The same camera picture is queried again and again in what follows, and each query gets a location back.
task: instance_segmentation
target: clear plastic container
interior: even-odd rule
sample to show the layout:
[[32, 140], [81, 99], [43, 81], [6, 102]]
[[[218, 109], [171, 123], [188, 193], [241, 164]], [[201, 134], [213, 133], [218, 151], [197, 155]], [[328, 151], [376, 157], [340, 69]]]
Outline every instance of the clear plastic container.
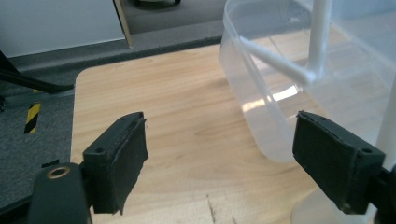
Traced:
[[293, 160], [300, 110], [375, 145], [395, 76], [396, 1], [333, 0], [323, 71], [310, 82], [247, 47], [261, 46], [277, 55], [267, 60], [282, 58], [297, 73], [309, 69], [312, 8], [312, 0], [228, 0], [225, 6], [220, 63], [260, 151], [273, 161]]

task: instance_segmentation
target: gray carpet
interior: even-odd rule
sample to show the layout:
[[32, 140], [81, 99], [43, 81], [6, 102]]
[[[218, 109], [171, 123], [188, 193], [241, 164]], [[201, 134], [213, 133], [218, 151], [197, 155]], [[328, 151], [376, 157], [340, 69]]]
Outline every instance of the gray carpet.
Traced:
[[[134, 47], [124, 40], [11, 58], [24, 75], [56, 84], [74, 84], [84, 69], [220, 42], [226, 0], [173, 0], [126, 4]], [[0, 95], [32, 90], [0, 81]], [[0, 211], [32, 192], [41, 165], [69, 161], [74, 97], [44, 102], [37, 131], [23, 134], [28, 107], [0, 113]]]

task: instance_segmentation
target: wood grain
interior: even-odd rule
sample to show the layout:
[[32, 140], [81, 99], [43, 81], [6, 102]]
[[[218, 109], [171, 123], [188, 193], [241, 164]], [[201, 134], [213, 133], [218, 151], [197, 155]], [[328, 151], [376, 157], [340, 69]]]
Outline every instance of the wood grain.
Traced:
[[149, 159], [124, 215], [93, 223], [290, 223], [315, 184], [297, 163], [260, 153], [218, 55], [189, 49], [78, 76], [72, 161], [122, 115], [147, 118]]

